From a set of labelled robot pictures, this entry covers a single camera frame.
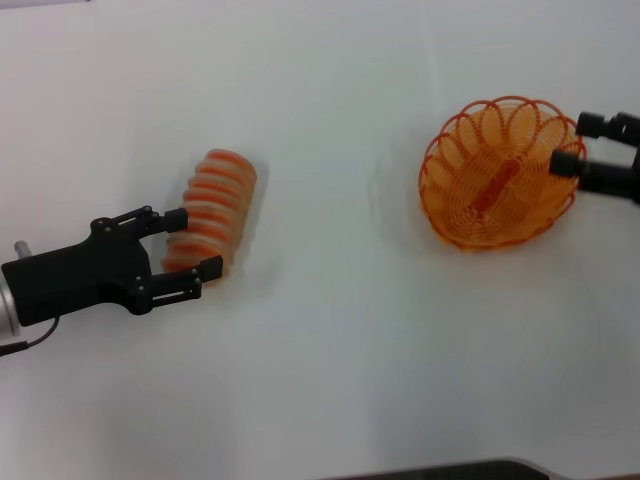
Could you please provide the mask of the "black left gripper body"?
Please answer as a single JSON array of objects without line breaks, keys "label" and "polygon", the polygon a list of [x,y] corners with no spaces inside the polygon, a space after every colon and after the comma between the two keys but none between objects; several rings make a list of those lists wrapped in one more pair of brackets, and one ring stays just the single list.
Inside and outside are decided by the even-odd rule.
[{"label": "black left gripper body", "polygon": [[140,243],[148,234],[141,217],[124,223],[97,219],[78,244],[3,264],[17,314],[62,316],[102,303],[148,313],[151,269]]}]

